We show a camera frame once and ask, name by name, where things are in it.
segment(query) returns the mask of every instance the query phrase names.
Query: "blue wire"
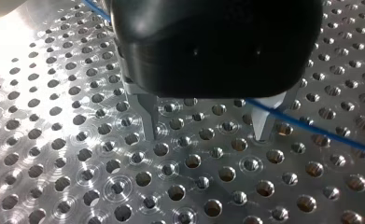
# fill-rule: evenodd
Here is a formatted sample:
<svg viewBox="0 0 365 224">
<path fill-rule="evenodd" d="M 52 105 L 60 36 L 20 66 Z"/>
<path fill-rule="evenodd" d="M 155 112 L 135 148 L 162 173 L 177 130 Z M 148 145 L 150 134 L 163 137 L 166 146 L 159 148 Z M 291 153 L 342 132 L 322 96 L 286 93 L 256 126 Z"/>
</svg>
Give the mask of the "blue wire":
<svg viewBox="0 0 365 224">
<path fill-rule="evenodd" d="M 260 108 L 266 112 L 269 112 L 271 115 L 275 116 L 276 118 L 278 119 L 282 119 L 290 124 L 293 124 L 297 127 L 300 127 L 300 128 L 303 128 L 309 132 L 312 132 L 312 133 L 319 133 L 319 134 L 322 134 L 322 135 L 326 135 L 328 138 L 330 139 L 333 139 L 335 141 L 338 141 L 338 142 L 341 142 L 341 143 L 344 143 L 346 145 L 349 145 L 351 147 L 354 147 L 354 148 L 357 148 L 359 150 L 362 150 L 362 151 L 365 151 L 365 145 L 364 144 L 361 144 L 359 142 L 356 142 L 356 141 L 353 141 L 351 139 L 348 139 L 348 138 L 344 138 L 344 137 L 341 137 L 340 135 L 337 135 L 335 133 L 330 133 L 326 130 L 323 130 L 323 129 L 320 129 L 320 128 L 317 128 L 316 126 L 312 126 L 312 125 L 308 125 L 304 122 L 301 122 L 297 119 L 294 119 L 293 117 L 290 117 L 282 112 L 280 112 L 279 110 L 277 109 L 273 109 L 273 108 L 270 108 L 266 105 L 263 105 L 261 103 L 259 103 L 258 101 L 254 100 L 254 99 L 246 99 L 246 102 L 250 103 L 251 105 L 257 107 L 257 108 Z"/>
<path fill-rule="evenodd" d="M 102 18 L 104 18 L 107 21 L 111 21 L 110 16 L 107 15 L 102 9 L 100 9 L 98 6 L 96 6 L 91 0 L 82 0 L 82 2 L 91 8 L 94 12 L 96 12 L 98 15 L 100 15 Z"/>
</svg>

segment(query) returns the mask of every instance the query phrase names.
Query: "aluminum surface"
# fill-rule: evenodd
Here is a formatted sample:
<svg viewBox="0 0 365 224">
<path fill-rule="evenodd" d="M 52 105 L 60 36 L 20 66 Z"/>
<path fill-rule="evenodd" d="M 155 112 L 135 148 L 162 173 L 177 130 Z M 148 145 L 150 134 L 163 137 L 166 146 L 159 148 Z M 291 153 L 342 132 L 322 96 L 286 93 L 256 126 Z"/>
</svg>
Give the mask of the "aluminum surface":
<svg viewBox="0 0 365 224">
<path fill-rule="evenodd" d="M 288 113 L 365 143 L 365 0 L 324 12 Z M 114 50 L 79 2 L 0 20 L 0 223 L 365 223 L 365 153 L 284 122 L 256 142 L 242 100 L 159 99 L 145 141 Z"/>
</svg>

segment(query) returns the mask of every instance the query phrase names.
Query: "blue cable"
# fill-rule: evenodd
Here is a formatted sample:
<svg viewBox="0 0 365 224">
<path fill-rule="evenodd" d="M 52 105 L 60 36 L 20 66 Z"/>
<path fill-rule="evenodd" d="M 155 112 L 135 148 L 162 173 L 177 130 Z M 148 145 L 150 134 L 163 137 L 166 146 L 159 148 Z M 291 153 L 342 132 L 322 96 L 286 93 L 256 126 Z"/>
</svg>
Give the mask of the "blue cable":
<svg viewBox="0 0 365 224">
<path fill-rule="evenodd" d="M 94 12 L 96 12 L 98 15 L 100 15 L 102 18 L 104 18 L 106 21 L 111 21 L 110 16 L 107 15 L 102 9 L 100 9 L 98 6 L 96 6 L 91 0 L 82 0 L 82 2 L 91 8 Z"/>
<path fill-rule="evenodd" d="M 353 141 L 351 139 L 348 139 L 348 138 L 344 138 L 344 137 L 341 137 L 340 135 L 337 135 L 335 133 L 330 133 L 326 130 L 323 130 L 323 129 L 320 129 L 320 128 L 317 128 L 316 126 L 312 126 L 312 125 L 308 125 L 304 122 L 301 122 L 297 119 L 294 119 L 293 117 L 291 116 L 288 116 L 284 113 L 282 113 L 281 111 L 277 110 L 277 109 L 273 109 L 273 108 L 270 108 L 266 105 L 263 105 L 261 103 L 259 103 L 258 101 L 254 100 L 254 99 L 246 99 L 246 102 L 250 103 L 251 105 L 257 107 L 257 108 L 260 108 L 266 112 L 269 112 L 271 115 L 275 116 L 276 118 L 278 119 L 282 119 L 290 124 L 293 124 L 297 127 L 300 127 L 302 129 L 305 129 L 309 132 L 312 132 L 312 133 L 319 133 L 319 134 L 322 134 L 322 135 L 326 135 L 328 138 L 330 139 L 333 139 L 335 141 L 338 141 L 338 142 L 341 142 L 341 143 L 344 143 L 346 145 L 349 145 L 353 148 L 356 148 L 356 149 L 359 149 L 359 150 L 362 150 L 362 151 L 365 151 L 365 145 L 364 144 L 361 144 L 359 142 L 356 142 L 356 141 Z"/>
</svg>

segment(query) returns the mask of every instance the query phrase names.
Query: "perforated metal plate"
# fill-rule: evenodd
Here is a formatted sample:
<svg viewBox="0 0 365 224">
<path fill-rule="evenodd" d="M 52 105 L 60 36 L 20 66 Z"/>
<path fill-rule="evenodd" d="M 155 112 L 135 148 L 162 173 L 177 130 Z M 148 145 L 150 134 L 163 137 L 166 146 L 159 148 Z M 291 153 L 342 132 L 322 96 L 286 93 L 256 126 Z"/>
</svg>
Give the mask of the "perforated metal plate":
<svg viewBox="0 0 365 224">
<path fill-rule="evenodd" d="M 365 143 L 365 0 L 324 12 L 288 113 Z M 159 99 L 145 141 L 114 50 L 79 2 L 0 20 L 0 223 L 365 223 L 365 153 L 282 121 L 256 142 L 244 100 Z"/>
</svg>

